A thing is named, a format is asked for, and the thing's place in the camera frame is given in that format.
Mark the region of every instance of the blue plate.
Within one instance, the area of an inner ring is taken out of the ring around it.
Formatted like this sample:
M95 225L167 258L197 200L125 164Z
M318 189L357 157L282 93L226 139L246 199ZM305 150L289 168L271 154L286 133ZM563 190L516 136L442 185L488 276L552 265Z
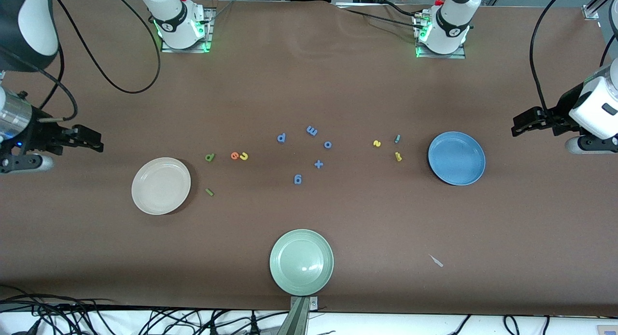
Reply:
M462 132L445 132L435 137L428 158L435 175L452 185L470 185L485 171L483 148Z

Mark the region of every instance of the silver cylinder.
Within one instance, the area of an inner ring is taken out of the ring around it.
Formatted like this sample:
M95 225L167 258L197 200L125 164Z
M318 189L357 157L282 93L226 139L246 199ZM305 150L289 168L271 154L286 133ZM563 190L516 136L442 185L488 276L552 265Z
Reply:
M0 86L0 141L12 139L24 131L31 117L30 104Z

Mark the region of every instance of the green plate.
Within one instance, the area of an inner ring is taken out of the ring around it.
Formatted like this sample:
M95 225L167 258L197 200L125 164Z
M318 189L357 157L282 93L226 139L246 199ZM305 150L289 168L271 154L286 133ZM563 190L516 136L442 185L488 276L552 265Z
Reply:
M331 246L317 232L298 229L281 236L271 251L271 274L292 295L306 296L326 286L333 274Z

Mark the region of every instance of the white robot link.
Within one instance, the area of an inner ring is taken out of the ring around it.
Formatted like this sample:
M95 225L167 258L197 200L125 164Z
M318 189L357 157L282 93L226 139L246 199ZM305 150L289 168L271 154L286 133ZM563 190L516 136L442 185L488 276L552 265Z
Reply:
M186 49L206 36L204 7L190 0L143 0L159 36L171 48Z
M618 36L618 0L613 0L609 20ZM513 118L512 135L551 128L554 136L577 132L565 143L573 154L618 153L618 58L598 69L560 97L554 108L533 107Z
M437 54L451 54L465 42L472 16L481 0L445 0L423 14L429 14L426 30L419 34L419 41Z
M41 71L59 51L52 13L52 0L0 0L0 73ZM185 49L204 38L203 7L187 0L144 0L153 14L159 35L168 47ZM81 125L64 128L54 118L26 100L27 93L14 93L0 86L0 174L38 172L53 167L48 155L28 154L38 150L62 155L63 148L86 147L103 151L101 134Z

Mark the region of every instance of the white plate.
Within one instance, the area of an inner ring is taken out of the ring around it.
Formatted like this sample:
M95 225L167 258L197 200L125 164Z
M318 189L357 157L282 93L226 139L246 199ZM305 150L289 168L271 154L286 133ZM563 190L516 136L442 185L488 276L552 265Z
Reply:
M171 157L145 164L133 178L131 196L135 206L148 214L166 214L182 205L191 188L187 166Z

